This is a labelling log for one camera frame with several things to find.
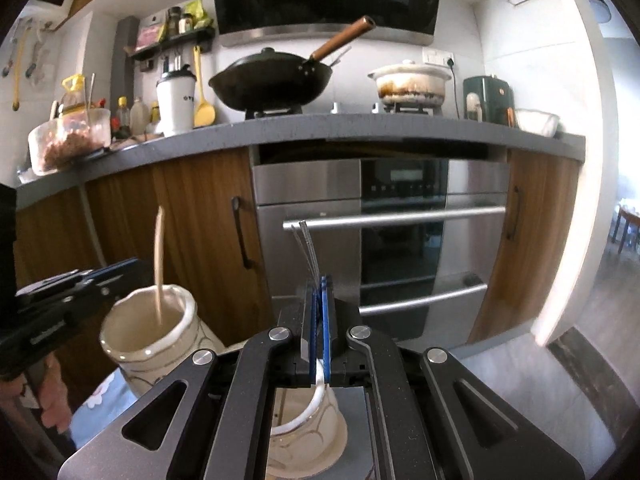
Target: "ceramic mug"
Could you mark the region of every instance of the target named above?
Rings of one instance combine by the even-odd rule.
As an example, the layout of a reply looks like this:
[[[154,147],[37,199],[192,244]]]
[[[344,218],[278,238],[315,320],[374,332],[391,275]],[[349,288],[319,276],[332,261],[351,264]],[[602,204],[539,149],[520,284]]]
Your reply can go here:
[[[316,368],[315,388],[278,388],[273,405],[267,473],[305,478],[329,469],[347,445],[347,425],[335,394]]]
[[[188,290],[162,286],[161,325],[155,294],[154,286],[139,288],[117,301],[100,330],[102,349],[121,368],[137,396],[148,392],[197,349],[208,348],[217,354],[225,350],[198,317],[198,307]]]

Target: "yellow spatula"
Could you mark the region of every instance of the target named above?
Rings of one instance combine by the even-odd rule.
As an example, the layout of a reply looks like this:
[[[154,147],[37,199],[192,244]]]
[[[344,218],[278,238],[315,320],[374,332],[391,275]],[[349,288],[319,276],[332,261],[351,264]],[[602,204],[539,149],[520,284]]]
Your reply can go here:
[[[209,126],[216,121],[216,109],[204,98],[204,88],[202,87],[202,72],[200,70],[200,46],[193,47],[193,61],[196,65],[196,78],[198,79],[198,90],[200,91],[200,101],[196,106],[193,124],[196,128]]]

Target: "gray countertop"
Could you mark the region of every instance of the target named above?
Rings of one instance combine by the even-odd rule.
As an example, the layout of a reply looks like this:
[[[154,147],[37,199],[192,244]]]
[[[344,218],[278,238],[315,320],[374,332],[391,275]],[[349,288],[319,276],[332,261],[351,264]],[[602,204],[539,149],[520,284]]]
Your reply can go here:
[[[559,134],[547,139],[489,123],[420,114],[303,114],[220,124],[166,137],[77,164],[18,188],[18,209],[38,200],[120,171],[181,156],[241,146],[312,139],[448,140],[516,148],[584,162],[585,139]]]

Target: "blue floral cloth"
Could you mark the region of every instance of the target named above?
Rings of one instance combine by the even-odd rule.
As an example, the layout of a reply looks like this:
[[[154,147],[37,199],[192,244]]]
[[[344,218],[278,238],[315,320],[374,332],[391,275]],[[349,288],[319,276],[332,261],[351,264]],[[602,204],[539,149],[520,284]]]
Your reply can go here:
[[[118,368],[74,413],[70,430],[76,447],[84,446],[136,400]]]

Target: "oven control panel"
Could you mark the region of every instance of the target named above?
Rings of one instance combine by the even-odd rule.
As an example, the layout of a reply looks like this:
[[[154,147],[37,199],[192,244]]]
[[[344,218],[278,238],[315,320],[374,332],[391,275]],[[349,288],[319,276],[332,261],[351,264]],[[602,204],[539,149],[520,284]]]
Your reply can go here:
[[[431,197],[447,192],[446,159],[365,159],[360,170],[363,199]]]

